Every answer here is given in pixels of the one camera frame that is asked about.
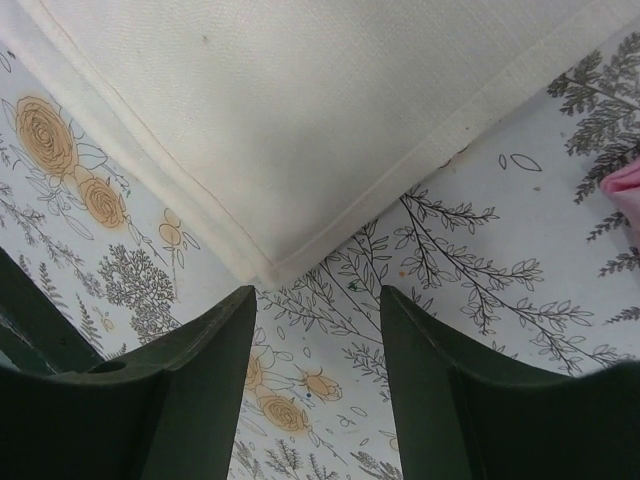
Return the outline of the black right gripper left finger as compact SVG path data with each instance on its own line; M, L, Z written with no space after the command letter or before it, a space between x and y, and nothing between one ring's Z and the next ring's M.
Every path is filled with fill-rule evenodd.
M224 479L256 320L243 286L88 371L1 372L5 479Z

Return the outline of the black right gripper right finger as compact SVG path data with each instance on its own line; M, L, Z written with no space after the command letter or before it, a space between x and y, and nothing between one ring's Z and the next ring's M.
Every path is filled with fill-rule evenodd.
M635 479L639 366L568 377L504 356L381 291L407 479Z

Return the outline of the white cloth napkin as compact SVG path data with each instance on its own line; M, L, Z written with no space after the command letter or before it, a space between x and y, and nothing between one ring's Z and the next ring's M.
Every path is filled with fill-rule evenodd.
M314 267L635 1L5 1L1 38L240 280Z

